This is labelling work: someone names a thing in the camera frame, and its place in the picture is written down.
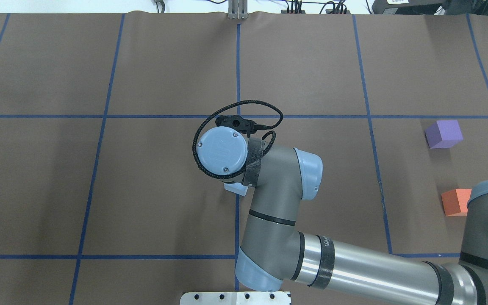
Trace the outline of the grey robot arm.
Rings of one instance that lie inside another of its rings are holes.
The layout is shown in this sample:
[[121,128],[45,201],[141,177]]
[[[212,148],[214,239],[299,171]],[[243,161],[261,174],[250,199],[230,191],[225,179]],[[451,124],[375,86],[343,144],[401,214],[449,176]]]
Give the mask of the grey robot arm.
[[488,305],[488,181],[467,203],[459,260],[416,261],[296,229],[302,201],[316,197],[322,159],[295,147],[265,149],[243,129],[198,128],[198,168],[243,192],[255,188],[236,258],[236,279],[273,293],[285,280],[398,305]]

